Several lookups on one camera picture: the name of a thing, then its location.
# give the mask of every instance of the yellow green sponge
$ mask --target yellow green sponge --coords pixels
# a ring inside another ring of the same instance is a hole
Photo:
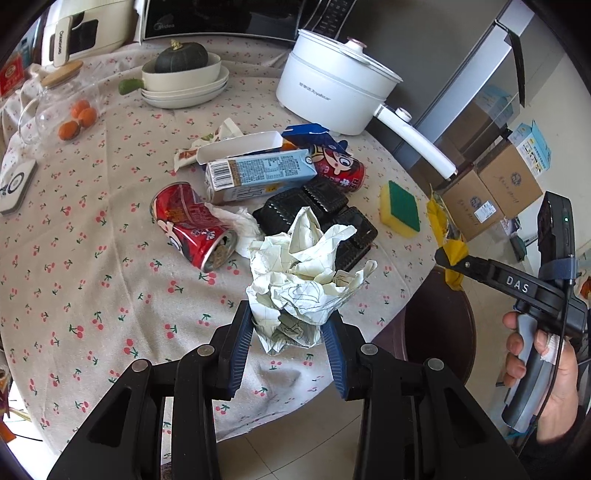
[[[391,180],[382,186],[379,194],[379,219],[406,238],[414,237],[421,230],[414,195]]]

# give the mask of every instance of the green pumpkin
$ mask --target green pumpkin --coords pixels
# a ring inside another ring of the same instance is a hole
[[[207,66],[207,50],[200,43],[172,40],[171,46],[156,59],[156,73],[184,72]]]

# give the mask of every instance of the refrigerator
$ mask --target refrigerator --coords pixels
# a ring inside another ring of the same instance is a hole
[[[466,126],[470,109],[488,103],[487,119],[480,116],[477,128],[460,139],[466,142],[463,161],[475,161],[506,131],[564,54],[521,0],[363,0],[339,40],[347,37],[363,41],[368,55],[402,77],[387,104],[406,109],[415,128],[438,146],[443,134],[461,130],[458,123]],[[406,170],[419,162],[419,154],[380,122],[372,120],[367,130]]]

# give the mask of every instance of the table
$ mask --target table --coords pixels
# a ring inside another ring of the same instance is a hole
[[[98,79],[104,111],[77,141],[61,147],[27,146],[16,135],[9,141],[2,175],[30,158],[39,169],[18,213],[0,223],[0,335],[27,408],[56,452],[135,358],[157,364],[206,343],[216,327],[232,320],[252,281],[248,261],[238,255],[217,272],[201,273],[167,245],[149,214],[156,192],[174,181],[204,192],[201,170],[175,173],[173,156],[225,118],[244,133],[302,123],[274,95],[285,46],[198,40],[231,72],[228,88],[213,101],[165,111],[146,105],[139,92],[120,97],[119,80],[139,75],[165,45],[133,44],[85,60],[83,74]],[[24,100],[40,77],[25,85]],[[18,98],[12,98],[3,113],[5,132],[19,112]],[[378,269],[340,312],[371,340],[433,267],[436,242],[427,199],[409,175],[369,134],[348,140],[350,152],[366,165],[364,185],[349,204],[379,230],[366,256]],[[411,240],[379,222],[379,187],[387,180],[417,198],[421,232]],[[242,388],[232,402],[215,402],[218,440],[299,408],[331,380],[323,345],[271,357],[253,338]],[[171,429],[169,402],[163,459],[170,457]]]

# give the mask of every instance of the refrigerator handle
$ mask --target refrigerator handle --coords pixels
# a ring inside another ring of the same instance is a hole
[[[519,103],[523,108],[525,108],[525,63],[523,60],[523,49],[521,48],[521,38],[517,33],[504,26],[498,20],[495,20],[495,24],[507,32],[509,44],[511,45],[511,50],[513,51],[513,58],[515,59]]]

